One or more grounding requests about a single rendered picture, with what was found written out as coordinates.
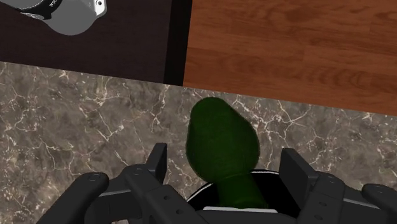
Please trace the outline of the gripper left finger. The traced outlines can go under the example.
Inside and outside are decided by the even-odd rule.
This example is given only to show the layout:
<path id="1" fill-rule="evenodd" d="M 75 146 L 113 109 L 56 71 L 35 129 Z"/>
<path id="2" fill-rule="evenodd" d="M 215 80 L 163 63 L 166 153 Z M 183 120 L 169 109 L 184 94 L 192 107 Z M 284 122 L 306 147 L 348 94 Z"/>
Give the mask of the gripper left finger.
<path id="1" fill-rule="evenodd" d="M 170 185 L 163 185 L 167 145 L 157 143 L 146 163 L 109 179 L 103 172 L 78 176 L 36 224 L 205 224 Z"/>

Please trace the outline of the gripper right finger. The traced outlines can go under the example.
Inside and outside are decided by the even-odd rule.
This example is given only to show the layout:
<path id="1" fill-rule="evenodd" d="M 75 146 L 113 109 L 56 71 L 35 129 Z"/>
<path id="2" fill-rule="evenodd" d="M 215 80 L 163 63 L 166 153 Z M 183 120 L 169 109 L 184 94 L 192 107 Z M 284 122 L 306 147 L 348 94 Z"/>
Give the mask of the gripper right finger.
<path id="1" fill-rule="evenodd" d="M 397 224 L 397 191 L 388 186 L 352 189 L 292 148 L 282 150 L 279 177 L 300 208 L 297 224 Z"/>

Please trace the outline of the black bowl with white rim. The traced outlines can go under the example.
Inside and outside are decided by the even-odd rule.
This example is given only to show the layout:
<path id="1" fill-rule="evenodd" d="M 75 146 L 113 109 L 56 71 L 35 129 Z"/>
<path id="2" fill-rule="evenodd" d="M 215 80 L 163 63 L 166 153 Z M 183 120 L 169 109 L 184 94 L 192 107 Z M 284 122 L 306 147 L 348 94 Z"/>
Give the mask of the black bowl with white rim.
<path id="1" fill-rule="evenodd" d="M 281 181 L 278 172 L 256 169 L 251 171 L 251 175 L 270 209 L 293 218 L 298 217 L 301 209 Z M 205 206 L 217 206 L 219 204 L 217 188 L 212 183 L 206 183 L 194 192 L 187 202 L 196 210 L 201 210 Z"/>

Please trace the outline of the dark green vase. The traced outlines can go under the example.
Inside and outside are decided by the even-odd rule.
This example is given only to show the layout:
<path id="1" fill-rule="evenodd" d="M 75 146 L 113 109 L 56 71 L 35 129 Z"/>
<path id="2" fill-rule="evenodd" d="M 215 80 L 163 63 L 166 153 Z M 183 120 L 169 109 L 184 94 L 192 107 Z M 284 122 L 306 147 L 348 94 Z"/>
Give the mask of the dark green vase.
<path id="1" fill-rule="evenodd" d="M 186 139 L 189 165 L 215 185 L 222 207 L 268 207 L 251 171 L 260 157 L 256 131 L 226 101 L 199 100 L 192 108 Z"/>

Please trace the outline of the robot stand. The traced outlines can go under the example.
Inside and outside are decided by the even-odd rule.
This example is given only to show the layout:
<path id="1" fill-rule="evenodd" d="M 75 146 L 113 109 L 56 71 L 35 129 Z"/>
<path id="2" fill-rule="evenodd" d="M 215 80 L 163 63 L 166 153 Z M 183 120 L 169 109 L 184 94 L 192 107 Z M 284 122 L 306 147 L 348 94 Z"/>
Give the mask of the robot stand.
<path id="1" fill-rule="evenodd" d="M 0 3 L 0 61 L 183 84 L 192 0 L 104 0 L 87 31 L 66 36 Z"/>

